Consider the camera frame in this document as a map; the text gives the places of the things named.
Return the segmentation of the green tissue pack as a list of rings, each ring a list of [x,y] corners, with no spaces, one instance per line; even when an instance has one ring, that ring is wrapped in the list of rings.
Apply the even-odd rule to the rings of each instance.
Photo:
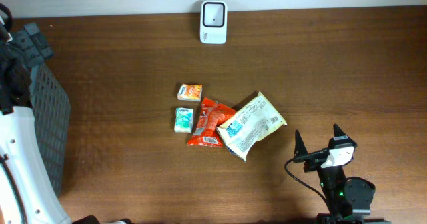
[[[193,129],[193,109],[178,107],[175,111],[174,131],[176,133],[191,133]]]

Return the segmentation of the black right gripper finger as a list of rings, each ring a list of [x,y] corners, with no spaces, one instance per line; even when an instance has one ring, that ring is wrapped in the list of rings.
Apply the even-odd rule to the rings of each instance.
[[[298,130],[295,131],[294,159],[299,159],[308,154],[304,141]]]
[[[333,124],[334,137],[346,137],[346,134],[341,130],[338,124]]]

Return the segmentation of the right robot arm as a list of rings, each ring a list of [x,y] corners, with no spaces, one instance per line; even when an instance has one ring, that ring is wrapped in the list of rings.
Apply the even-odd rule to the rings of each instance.
[[[385,219],[367,219],[376,186],[361,177],[347,177],[343,167],[354,158],[358,144],[333,124],[334,136],[326,148],[308,152],[299,131],[295,132],[293,157],[286,161],[286,173],[299,184],[320,196],[328,212],[319,213],[316,223],[387,223]],[[297,178],[288,170],[290,163],[303,163],[306,173],[315,171],[320,180],[321,191]]]

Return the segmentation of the red snack bag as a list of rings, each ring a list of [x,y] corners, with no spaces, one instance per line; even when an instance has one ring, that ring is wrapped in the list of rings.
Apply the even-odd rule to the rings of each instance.
[[[187,142],[189,146],[222,147],[216,128],[233,117],[236,110],[205,97],[194,134]]]

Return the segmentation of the cream snack bag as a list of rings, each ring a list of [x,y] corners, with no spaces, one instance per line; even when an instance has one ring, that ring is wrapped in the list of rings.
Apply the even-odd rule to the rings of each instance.
[[[286,125],[287,121],[259,92],[216,130],[229,152],[246,162],[248,152],[256,142]]]

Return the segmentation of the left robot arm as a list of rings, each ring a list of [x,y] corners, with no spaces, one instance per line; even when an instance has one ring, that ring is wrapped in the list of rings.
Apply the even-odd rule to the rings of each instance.
[[[12,33],[13,16],[1,6],[1,222],[71,223],[43,163],[36,139],[30,86],[32,68],[51,57],[33,23]]]

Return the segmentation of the orange tissue pack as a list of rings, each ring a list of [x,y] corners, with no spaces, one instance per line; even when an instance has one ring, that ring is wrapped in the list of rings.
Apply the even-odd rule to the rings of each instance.
[[[177,93],[177,99],[180,101],[201,101],[203,85],[189,85],[183,83]]]

